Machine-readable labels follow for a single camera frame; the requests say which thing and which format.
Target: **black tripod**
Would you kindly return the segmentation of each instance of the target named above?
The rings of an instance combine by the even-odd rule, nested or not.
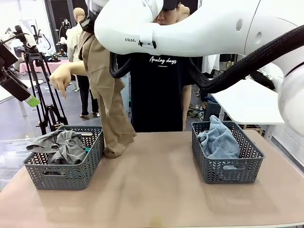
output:
[[[42,118],[41,118],[40,109],[39,109],[39,106],[37,106],[37,113],[38,113],[38,117],[39,117],[38,127],[41,128],[42,134],[44,135],[44,134],[47,133],[48,124],[49,124],[49,127],[50,127],[51,131],[55,131],[58,127],[60,127],[62,125],[68,125],[67,118],[66,118],[65,113],[63,111],[63,107],[62,107],[62,104],[60,102],[58,92],[57,92],[56,89],[54,89],[55,93],[56,93],[56,96],[57,96],[57,100],[59,102],[59,106],[60,106],[62,115],[60,115],[56,100],[55,100],[53,92],[52,92],[52,88],[51,88],[50,83],[49,83],[49,78],[48,78],[48,75],[46,73],[44,63],[47,66],[47,70],[48,70],[49,75],[51,75],[51,72],[49,70],[45,55],[43,53],[39,52],[36,47],[25,48],[24,60],[25,60],[25,63],[27,65],[28,76],[29,76],[31,86],[32,86],[32,89],[33,89],[33,95],[35,97],[36,97],[36,93],[35,93],[35,88],[34,88],[33,81],[32,81],[32,76],[33,76],[33,79],[35,80],[36,86],[37,86],[38,99],[40,100],[40,106],[41,106],[41,112],[42,112]],[[48,86],[53,104],[48,105],[48,104],[45,103],[45,100],[43,98],[43,94],[41,92],[41,88],[40,88],[40,85],[39,85],[39,82],[38,82],[37,74],[36,74],[35,69],[34,69],[34,64],[33,64],[34,62],[36,63],[36,66],[42,68],[43,75],[44,75],[44,78],[47,82],[47,86]]]

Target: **basket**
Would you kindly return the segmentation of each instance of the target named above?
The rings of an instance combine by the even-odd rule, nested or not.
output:
[[[234,122],[222,122],[233,134],[239,144],[238,159],[209,159],[206,157],[197,136],[208,131],[210,122],[192,123],[192,151],[195,155],[200,172],[207,184],[241,184],[254,183],[265,156]]]
[[[105,142],[102,127],[61,126],[58,130],[82,134],[83,145],[91,149],[80,164],[48,164],[48,154],[45,153],[32,153],[23,164],[39,190],[83,190],[89,185],[103,156]]]

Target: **brown fabric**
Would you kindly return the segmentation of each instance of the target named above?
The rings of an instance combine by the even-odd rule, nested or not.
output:
[[[110,52],[94,35],[83,32],[80,36],[80,53],[85,63],[90,88],[95,99],[99,100],[101,122],[106,143],[105,154],[116,158],[134,141],[136,133],[124,112],[121,90],[124,83],[112,78],[109,71]]]

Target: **beige shirt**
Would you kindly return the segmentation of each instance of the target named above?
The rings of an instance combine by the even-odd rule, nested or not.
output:
[[[66,31],[66,45],[67,45],[67,57],[70,62],[78,62],[80,61],[78,58],[79,55],[79,38],[82,33],[82,28],[78,23],[75,27],[70,28]]]

